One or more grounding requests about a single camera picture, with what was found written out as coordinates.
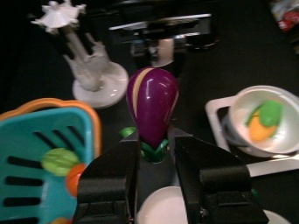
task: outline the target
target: red object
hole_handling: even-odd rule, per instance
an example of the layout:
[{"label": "red object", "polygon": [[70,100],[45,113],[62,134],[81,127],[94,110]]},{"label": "red object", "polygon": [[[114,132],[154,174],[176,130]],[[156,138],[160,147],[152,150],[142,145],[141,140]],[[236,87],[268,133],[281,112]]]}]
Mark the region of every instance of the red object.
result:
[{"label": "red object", "polygon": [[65,187],[69,191],[69,194],[73,197],[77,197],[77,188],[80,182],[80,174],[84,172],[86,166],[84,164],[76,164],[65,177]]},{"label": "red object", "polygon": [[299,23],[299,12],[289,10],[284,13],[284,20],[291,21],[292,23]]},{"label": "red object", "polygon": [[280,29],[283,30],[283,32],[287,32],[292,29],[292,27],[295,26],[295,23],[292,23],[292,21],[289,20],[280,20],[277,22]]}]

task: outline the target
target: black surface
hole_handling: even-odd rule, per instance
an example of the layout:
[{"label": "black surface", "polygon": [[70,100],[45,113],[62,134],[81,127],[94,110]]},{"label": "black surface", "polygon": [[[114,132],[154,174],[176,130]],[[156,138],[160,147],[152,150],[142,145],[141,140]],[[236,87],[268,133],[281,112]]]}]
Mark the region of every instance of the black surface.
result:
[{"label": "black surface", "polygon": [[[297,58],[267,7],[267,2],[260,0],[211,1],[219,44],[211,51],[188,52],[185,55],[172,125],[211,143],[215,140],[204,111],[207,101],[235,95],[243,88],[253,85],[277,86],[299,94]],[[193,14],[200,11],[193,5],[181,10]],[[40,27],[28,21],[26,23],[26,34],[20,36],[25,43],[17,54],[21,60],[20,63],[14,61],[10,66],[13,80],[12,83],[6,82],[9,88],[4,92],[1,112],[42,97],[73,99],[69,66],[46,41]],[[97,34],[106,44],[110,60],[132,75],[136,66],[129,55],[129,45],[106,43],[106,28],[117,23],[117,18],[100,19],[96,24]],[[121,139],[118,131],[133,125],[125,98],[114,106],[97,109],[97,114],[102,123],[102,147],[106,151]],[[172,176],[169,158],[160,164],[141,162],[138,203],[153,190],[173,182]],[[263,208],[281,214],[292,223],[299,223],[297,186],[297,171],[253,178]]]}]

